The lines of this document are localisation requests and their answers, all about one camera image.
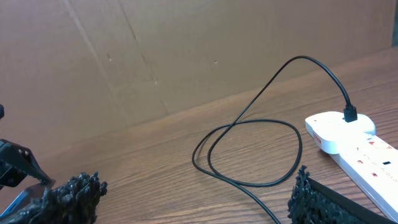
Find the blue Galaxy smartphone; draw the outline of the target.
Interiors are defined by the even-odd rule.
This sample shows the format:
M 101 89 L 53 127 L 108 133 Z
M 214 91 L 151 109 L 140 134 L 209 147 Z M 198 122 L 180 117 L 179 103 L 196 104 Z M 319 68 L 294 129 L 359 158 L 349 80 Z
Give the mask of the blue Galaxy smartphone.
M 23 190 L 13 202 L 1 214 L 1 221 L 10 217 L 13 213 L 27 206 L 33 199 L 42 198 L 46 189 L 51 189 L 55 180 L 51 180 L 49 184 L 35 184 Z

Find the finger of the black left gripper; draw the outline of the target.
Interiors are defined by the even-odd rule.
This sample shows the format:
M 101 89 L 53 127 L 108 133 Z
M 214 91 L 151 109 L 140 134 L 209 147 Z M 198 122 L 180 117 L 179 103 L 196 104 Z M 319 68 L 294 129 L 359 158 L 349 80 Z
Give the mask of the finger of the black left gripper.
M 52 182 L 40 168 L 32 151 L 14 142 L 1 140 L 1 188 L 16 187 L 27 176 L 40 181 L 42 185 Z

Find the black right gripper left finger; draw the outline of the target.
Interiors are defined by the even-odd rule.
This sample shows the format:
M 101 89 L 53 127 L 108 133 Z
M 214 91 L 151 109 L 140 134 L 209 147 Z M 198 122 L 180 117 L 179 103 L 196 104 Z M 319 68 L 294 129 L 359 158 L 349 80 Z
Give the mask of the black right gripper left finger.
M 98 173 L 82 172 L 65 184 L 46 189 L 42 198 L 33 199 L 24 208 L 1 221 L 1 224 L 92 224 L 96 207 L 107 193 L 107 182 Z

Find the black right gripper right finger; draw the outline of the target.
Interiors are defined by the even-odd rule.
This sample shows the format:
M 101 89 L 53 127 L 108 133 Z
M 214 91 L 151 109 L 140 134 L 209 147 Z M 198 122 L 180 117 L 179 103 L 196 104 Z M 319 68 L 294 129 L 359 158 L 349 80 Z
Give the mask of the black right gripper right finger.
M 288 218 L 293 224 L 395 224 L 310 178 L 305 166 L 298 170 Z

